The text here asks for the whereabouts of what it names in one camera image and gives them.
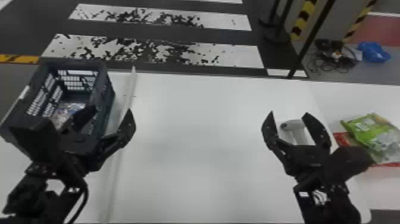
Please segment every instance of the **metal post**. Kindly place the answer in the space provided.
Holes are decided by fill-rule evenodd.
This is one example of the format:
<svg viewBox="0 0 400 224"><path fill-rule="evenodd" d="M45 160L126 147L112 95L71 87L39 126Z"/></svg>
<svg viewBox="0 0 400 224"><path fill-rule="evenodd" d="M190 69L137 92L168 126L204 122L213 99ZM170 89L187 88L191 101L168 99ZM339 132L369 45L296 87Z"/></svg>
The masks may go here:
<svg viewBox="0 0 400 224"><path fill-rule="evenodd" d="M289 11L290 11L290 8L292 7L292 5L293 5L293 0L287 0L285 9L283 10L282 17L281 17L279 25L278 25L278 28L276 29L276 33L275 33L276 37L280 36L280 34L282 33L282 30L285 28L285 22L286 22L286 19L288 18Z"/></svg>
<svg viewBox="0 0 400 224"><path fill-rule="evenodd" d="M290 9L292 8L294 0L287 0L285 9L283 10L277 27L268 27L264 29L264 37L272 43L289 43L290 35L285 32L285 22L288 18Z"/></svg>
<svg viewBox="0 0 400 224"><path fill-rule="evenodd" d="M272 6L272 10L270 13L270 18L269 18L270 24L274 24L274 18L276 16L276 11L278 11L279 3L280 3L280 0L275 0L274 5Z"/></svg>
<svg viewBox="0 0 400 224"><path fill-rule="evenodd" d="M336 2L336 0L328 0L328 2L326 3L321 15L319 16L317 22L315 23L315 26L312 28L310 35L308 36L307 40L305 41L304 46L301 49L299 56L297 57L297 61L296 61L295 65L289 72L289 74L287 76L288 79L293 79L293 77L297 71L297 68L300 67L301 63L303 62L305 54L309 50L310 46L313 44L313 41L318 34L318 31L320 31L322 25L324 24L326 18L328 17L328 14L329 14L330 10L332 9L332 6L335 4L335 2Z"/></svg>

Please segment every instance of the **blue object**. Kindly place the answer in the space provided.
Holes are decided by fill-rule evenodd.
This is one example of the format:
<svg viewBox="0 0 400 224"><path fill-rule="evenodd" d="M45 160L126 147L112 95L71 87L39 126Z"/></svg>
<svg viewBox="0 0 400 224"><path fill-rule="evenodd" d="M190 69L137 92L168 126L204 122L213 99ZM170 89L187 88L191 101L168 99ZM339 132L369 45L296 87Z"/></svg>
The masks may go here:
<svg viewBox="0 0 400 224"><path fill-rule="evenodd" d="M363 59L369 62L384 63L392 58L377 42L362 42L357 50L362 51Z"/></svg>

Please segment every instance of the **yellow and black hazard stripe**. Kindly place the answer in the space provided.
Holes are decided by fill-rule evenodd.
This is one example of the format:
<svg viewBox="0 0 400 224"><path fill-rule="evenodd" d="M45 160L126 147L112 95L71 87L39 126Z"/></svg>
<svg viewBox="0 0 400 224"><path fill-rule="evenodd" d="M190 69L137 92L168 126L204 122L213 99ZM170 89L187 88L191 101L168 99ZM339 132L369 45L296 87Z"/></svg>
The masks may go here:
<svg viewBox="0 0 400 224"><path fill-rule="evenodd" d="M36 64L39 56L0 54L0 63Z"/></svg>
<svg viewBox="0 0 400 224"><path fill-rule="evenodd" d="M303 9L300 12L299 17L296 20L295 27L292 29L290 37L293 41L300 38L301 33L307 26L307 22L310 17L314 14L315 6L318 0L306 0Z"/></svg>
<svg viewBox="0 0 400 224"><path fill-rule="evenodd" d="M374 5L376 4L377 0L371 0L368 5L361 11L360 15L357 17L357 20L351 26L349 32L347 32L345 38L343 39L344 43L348 43L351 38L353 37L354 33L357 31L357 29L360 27L361 23L363 23L364 19L368 15L368 13L372 10Z"/></svg>

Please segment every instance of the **green snack bag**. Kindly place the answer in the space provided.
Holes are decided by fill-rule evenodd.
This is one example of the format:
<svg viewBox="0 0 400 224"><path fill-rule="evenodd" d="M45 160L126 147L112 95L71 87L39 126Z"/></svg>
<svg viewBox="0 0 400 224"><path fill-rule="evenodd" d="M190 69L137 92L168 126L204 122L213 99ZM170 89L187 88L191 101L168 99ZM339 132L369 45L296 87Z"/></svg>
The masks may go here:
<svg viewBox="0 0 400 224"><path fill-rule="evenodd" d="M360 143L377 164L400 162L400 130L375 113L340 121L343 127Z"/></svg>

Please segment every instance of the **black plastic basket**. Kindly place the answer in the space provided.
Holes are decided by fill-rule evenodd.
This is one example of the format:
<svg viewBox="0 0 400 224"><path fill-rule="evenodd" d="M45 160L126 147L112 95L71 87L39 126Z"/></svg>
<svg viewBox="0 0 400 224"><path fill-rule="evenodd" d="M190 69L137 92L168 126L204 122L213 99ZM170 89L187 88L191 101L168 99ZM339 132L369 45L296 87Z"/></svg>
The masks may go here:
<svg viewBox="0 0 400 224"><path fill-rule="evenodd" d="M66 121L68 113L74 113L87 105L96 105L96 116L81 133L100 138L104 135L114 98L115 92L104 63L45 63L39 66L30 83L4 117L0 134L7 142L16 145L9 127L29 126L24 122L24 116L48 117L59 128Z"/></svg>

